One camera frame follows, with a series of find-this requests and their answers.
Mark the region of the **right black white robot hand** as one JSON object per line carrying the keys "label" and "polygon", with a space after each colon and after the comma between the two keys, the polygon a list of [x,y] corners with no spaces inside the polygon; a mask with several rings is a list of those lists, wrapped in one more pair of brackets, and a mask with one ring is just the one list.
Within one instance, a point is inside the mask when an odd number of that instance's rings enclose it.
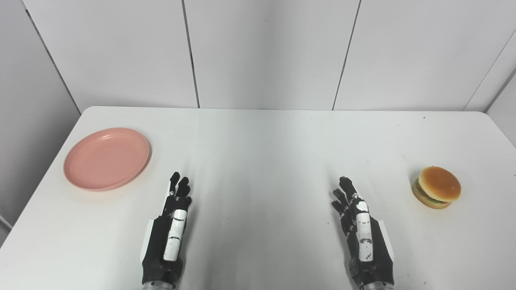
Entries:
{"label": "right black white robot hand", "polygon": [[394,261],[378,220],[371,216],[367,202],[352,180],[339,178],[331,205],[337,211],[341,230],[350,252],[349,269],[360,290],[394,289]]}

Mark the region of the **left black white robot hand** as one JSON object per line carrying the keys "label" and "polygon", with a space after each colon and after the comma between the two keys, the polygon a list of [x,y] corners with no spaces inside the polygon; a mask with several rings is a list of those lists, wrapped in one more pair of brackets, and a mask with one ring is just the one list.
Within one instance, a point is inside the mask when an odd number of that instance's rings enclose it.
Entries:
{"label": "left black white robot hand", "polygon": [[189,179],[174,172],[161,214],[152,220],[142,261],[144,290],[175,290],[183,273],[180,257],[192,203]]}

